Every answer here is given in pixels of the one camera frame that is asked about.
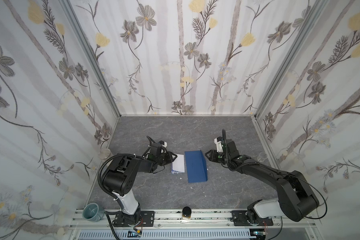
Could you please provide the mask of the white letter with blue border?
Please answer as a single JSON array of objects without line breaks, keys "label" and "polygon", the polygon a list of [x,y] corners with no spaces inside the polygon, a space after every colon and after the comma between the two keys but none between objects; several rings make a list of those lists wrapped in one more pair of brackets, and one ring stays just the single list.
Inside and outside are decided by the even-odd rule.
[{"label": "white letter with blue border", "polygon": [[178,174],[185,172],[185,157],[184,155],[177,155],[171,164],[171,173]]}]

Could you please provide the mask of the dark blue envelope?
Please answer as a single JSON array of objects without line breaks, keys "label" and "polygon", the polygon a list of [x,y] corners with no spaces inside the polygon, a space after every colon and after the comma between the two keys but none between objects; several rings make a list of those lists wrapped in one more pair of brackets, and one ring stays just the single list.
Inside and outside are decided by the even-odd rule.
[{"label": "dark blue envelope", "polygon": [[208,181],[207,163],[201,150],[186,151],[188,183],[203,183]]}]

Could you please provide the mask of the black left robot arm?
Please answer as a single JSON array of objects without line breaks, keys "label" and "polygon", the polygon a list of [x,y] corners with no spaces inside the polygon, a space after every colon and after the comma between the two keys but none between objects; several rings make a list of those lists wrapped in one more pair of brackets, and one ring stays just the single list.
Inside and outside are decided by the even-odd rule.
[{"label": "black left robot arm", "polygon": [[157,174],[157,167],[174,162],[178,155],[167,150],[165,142],[151,143],[143,155],[116,154],[108,158],[99,168],[97,182],[107,195],[120,206],[118,211],[105,211],[112,227],[138,226],[143,223],[140,203],[133,193],[138,173]]}]

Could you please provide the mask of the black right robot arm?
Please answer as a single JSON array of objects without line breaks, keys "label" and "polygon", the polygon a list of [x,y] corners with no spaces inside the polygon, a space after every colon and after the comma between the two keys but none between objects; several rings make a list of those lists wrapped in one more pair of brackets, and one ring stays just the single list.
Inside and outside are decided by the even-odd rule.
[{"label": "black right robot arm", "polygon": [[231,139],[218,137],[215,144],[217,149],[205,154],[209,161],[221,164],[232,172],[254,177],[277,192],[276,199],[258,200],[247,207],[246,219],[250,225],[258,225],[269,217],[287,217],[299,222],[320,206],[313,187],[300,172],[278,170],[241,155]]}]

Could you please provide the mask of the clear glass cup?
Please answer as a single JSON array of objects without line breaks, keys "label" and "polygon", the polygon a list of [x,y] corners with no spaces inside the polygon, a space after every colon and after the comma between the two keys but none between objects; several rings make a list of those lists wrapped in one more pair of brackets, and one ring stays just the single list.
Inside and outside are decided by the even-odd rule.
[{"label": "clear glass cup", "polygon": [[259,153],[259,155],[256,158],[256,160],[260,163],[265,162],[267,159],[268,159],[268,154],[266,154],[265,152]]}]

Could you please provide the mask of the glass jar with cork lid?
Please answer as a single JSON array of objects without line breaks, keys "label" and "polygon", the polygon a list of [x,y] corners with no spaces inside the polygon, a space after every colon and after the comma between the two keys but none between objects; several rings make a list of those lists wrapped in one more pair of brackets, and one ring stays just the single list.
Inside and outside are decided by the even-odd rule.
[{"label": "glass jar with cork lid", "polygon": [[101,149],[101,151],[98,153],[98,158],[102,161],[108,159],[112,156],[112,152],[110,149]]}]

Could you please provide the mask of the teal cup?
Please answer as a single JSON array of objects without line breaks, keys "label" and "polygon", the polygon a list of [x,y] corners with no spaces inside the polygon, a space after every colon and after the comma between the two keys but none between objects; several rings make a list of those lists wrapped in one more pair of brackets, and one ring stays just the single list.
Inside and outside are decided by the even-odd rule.
[{"label": "teal cup", "polygon": [[83,219],[89,222],[99,222],[105,215],[105,210],[103,207],[97,203],[87,204],[82,212]]}]

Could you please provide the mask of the black cylinder on rail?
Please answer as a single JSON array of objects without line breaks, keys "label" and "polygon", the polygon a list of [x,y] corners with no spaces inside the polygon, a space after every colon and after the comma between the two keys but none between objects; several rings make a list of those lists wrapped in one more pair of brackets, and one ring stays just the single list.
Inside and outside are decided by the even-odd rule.
[{"label": "black cylinder on rail", "polygon": [[182,219],[190,220],[192,215],[192,209],[190,207],[184,207],[182,209]]}]

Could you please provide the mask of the aluminium mounting rail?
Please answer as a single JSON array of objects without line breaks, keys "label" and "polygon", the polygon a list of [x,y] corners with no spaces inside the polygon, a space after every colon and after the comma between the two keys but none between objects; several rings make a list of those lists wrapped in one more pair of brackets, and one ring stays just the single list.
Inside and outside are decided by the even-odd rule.
[{"label": "aluminium mounting rail", "polygon": [[145,210],[141,211],[139,227],[145,229],[225,229],[225,228],[315,228],[313,220],[303,219],[293,222],[287,217],[267,217],[258,224],[249,224],[246,218],[246,210],[230,209],[196,209],[192,210],[188,219],[182,216],[180,209],[176,210]]}]

